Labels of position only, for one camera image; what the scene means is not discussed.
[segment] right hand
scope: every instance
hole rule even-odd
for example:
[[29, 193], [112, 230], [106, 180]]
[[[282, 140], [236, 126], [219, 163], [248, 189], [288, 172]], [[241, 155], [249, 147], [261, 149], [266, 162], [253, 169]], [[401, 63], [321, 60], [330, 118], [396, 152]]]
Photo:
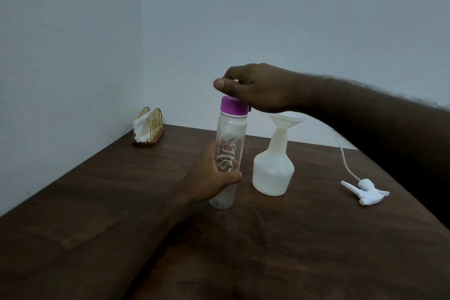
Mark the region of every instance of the right hand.
[[257, 110], [280, 113], [297, 110], [307, 100], [311, 88], [303, 83], [306, 77], [310, 76], [265, 63], [247, 64], [229, 68], [223, 78], [214, 81], [214, 87]]

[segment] purple bottle cap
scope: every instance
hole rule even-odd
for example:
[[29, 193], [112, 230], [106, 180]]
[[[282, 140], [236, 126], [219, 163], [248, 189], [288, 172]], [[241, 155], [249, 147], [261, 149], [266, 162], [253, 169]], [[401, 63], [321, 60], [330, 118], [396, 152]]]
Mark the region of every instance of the purple bottle cap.
[[235, 99], [231, 96], [224, 96], [222, 98], [221, 111], [226, 114], [244, 116], [247, 115], [250, 110], [251, 107], [239, 99]]

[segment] dark wooden tabletop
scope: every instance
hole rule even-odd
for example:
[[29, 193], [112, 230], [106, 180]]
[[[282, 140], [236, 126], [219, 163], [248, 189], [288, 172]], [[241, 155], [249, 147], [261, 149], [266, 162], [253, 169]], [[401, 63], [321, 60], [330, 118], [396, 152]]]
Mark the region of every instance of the dark wooden tabletop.
[[[180, 180], [214, 136], [166, 126], [134, 147], [128, 134], [0, 217], [0, 293]], [[127, 299], [450, 299], [450, 232], [405, 189], [346, 150], [356, 175], [391, 192], [361, 206], [340, 185], [354, 180], [339, 149], [289, 142], [288, 191], [263, 195], [251, 175], [268, 143], [246, 137], [234, 205], [172, 230]]]

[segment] white napkin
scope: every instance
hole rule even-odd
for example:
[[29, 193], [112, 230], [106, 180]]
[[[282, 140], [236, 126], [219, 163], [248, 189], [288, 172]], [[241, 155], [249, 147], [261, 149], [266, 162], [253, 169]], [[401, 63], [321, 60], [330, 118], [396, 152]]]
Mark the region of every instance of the white napkin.
[[133, 121], [133, 127], [135, 129], [135, 140], [138, 143], [146, 143], [150, 140], [150, 116], [153, 111], [149, 111], [147, 114], [142, 115], [138, 120]]

